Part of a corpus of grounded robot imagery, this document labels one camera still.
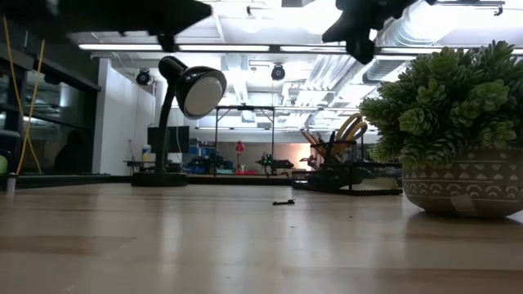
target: potted plant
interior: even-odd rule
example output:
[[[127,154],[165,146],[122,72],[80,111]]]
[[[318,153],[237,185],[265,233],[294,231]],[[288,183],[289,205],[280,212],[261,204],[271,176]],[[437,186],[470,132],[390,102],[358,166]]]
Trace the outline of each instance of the potted plant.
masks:
[[[523,209],[523,63],[492,42],[411,62],[360,112],[380,131],[373,159],[403,163],[407,198],[427,212],[505,217]]]

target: desk lamp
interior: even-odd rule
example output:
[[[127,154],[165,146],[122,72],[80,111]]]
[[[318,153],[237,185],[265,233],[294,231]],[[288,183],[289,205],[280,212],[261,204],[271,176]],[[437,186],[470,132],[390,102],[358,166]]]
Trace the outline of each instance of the desk lamp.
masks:
[[[167,121],[176,97],[181,112],[188,119],[199,119],[213,111],[225,94],[226,76],[207,66],[187,67],[173,56],[166,56],[158,64],[159,72],[167,80],[168,88],[159,121],[158,148],[154,172],[136,172],[132,184],[139,186],[172,187],[187,185],[187,175],[165,170]]]

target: plant pot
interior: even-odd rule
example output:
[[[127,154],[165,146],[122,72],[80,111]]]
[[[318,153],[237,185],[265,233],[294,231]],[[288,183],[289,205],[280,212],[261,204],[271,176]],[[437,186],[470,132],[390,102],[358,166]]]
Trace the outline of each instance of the plant pot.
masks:
[[[449,168],[403,169],[403,190],[426,212],[499,218],[523,210],[521,149],[467,149]]]

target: lamp base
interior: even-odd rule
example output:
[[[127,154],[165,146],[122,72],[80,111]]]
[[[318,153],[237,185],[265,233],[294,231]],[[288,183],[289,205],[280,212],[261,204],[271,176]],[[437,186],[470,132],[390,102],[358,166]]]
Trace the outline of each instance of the lamp base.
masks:
[[[187,186],[187,174],[178,172],[135,172],[131,185],[136,187],[183,187]]]

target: orange cord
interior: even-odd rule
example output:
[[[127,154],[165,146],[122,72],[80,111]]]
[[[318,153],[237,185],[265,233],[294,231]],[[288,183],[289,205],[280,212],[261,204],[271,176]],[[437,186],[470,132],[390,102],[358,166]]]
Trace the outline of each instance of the orange cord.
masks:
[[[7,18],[5,16],[3,17],[3,28],[4,28],[4,32],[6,34],[7,54],[9,55],[9,64],[11,66],[11,76],[13,77],[13,85],[15,86],[16,100],[18,101],[18,110],[20,111],[20,115],[22,115],[22,117],[23,117],[24,110],[22,109],[22,101],[20,99],[20,93],[18,92],[18,85],[16,84],[15,65],[13,64],[13,57],[11,54],[11,40],[9,38],[9,28],[7,26]],[[31,108],[29,110],[29,121],[27,122],[27,127],[25,129],[24,144],[22,147],[22,153],[20,155],[20,161],[18,163],[18,168],[16,169],[16,175],[20,174],[20,170],[21,170],[22,164],[24,162],[25,146],[26,146],[27,142],[29,142],[29,149],[31,151],[31,154],[33,155],[34,161],[36,162],[38,171],[40,173],[42,173],[42,168],[40,167],[40,162],[38,161],[36,153],[34,152],[33,144],[31,144],[31,138],[29,137],[29,129],[31,128],[31,118],[33,117],[34,102],[36,100],[36,95],[38,94],[38,80],[40,78],[40,72],[42,69],[42,59],[43,59],[43,52],[44,52],[45,44],[46,44],[45,40],[42,40],[42,46],[40,48],[40,60],[38,61],[37,80],[34,85],[33,99],[31,100]]]

